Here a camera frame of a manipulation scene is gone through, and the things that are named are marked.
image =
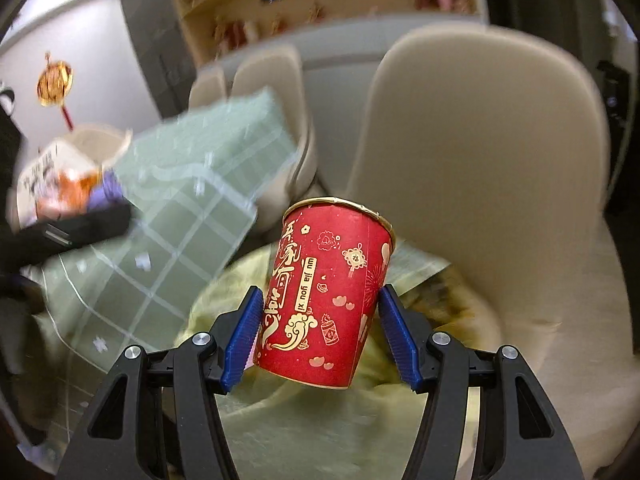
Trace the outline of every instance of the red tassel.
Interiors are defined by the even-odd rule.
[[[70,132],[72,132],[74,130],[74,124],[71,122],[69,112],[66,111],[65,105],[60,105],[60,109],[62,110],[63,117],[65,118],[66,127],[69,128]]]

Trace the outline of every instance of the gold ornament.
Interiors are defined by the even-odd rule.
[[[38,99],[42,106],[62,105],[74,78],[73,71],[66,62],[51,62],[50,57],[51,54],[47,52],[47,67],[38,79]]]
[[[353,276],[354,270],[358,270],[367,266],[367,259],[362,252],[362,244],[358,244],[358,246],[354,247],[353,249],[342,251],[342,256],[344,256],[347,264],[349,264],[349,277]]]

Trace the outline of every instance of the fabric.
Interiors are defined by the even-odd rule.
[[[188,112],[133,142],[113,168],[140,210],[129,235],[32,269],[48,295],[38,321],[60,363],[57,441],[68,442],[128,345],[172,346],[253,224],[260,188],[294,151],[269,91]]]
[[[44,472],[50,475],[55,475],[58,472],[58,467],[62,460],[62,453],[55,443],[45,441],[39,446],[18,444],[18,449],[26,460]]]
[[[180,342],[234,310],[250,285],[268,286],[277,245],[248,254],[203,291]],[[449,264],[400,242],[386,282],[407,308],[467,346],[495,351],[500,325],[489,306]],[[401,383],[379,320],[374,320],[351,388],[324,390],[287,381],[257,367],[231,394],[216,398],[240,478],[364,480],[401,478],[426,396]],[[479,393],[470,390],[462,457],[471,453]]]
[[[113,170],[102,174],[101,183],[91,190],[87,203],[87,210],[105,209],[120,202],[124,197],[122,186]]]

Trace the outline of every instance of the yellow blanket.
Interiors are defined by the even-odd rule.
[[[265,292],[276,246],[247,255],[196,300],[181,343],[234,310],[248,287]],[[497,317],[441,259],[400,242],[387,274],[405,307],[426,314],[433,327],[465,345],[495,351]],[[426,396],[401,383],[379,320],[374,320],[348,390],[324,390],[249,368],[226,397],[216,397],[240,478],[353,480],[402,477]],[[462,458],[478,426],[478,391],[470,390]]]

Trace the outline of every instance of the red paper cup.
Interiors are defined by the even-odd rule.
[[[348,388],[395,236],[364,206],[312,198],[284,215],[254,364],[323,388]]]

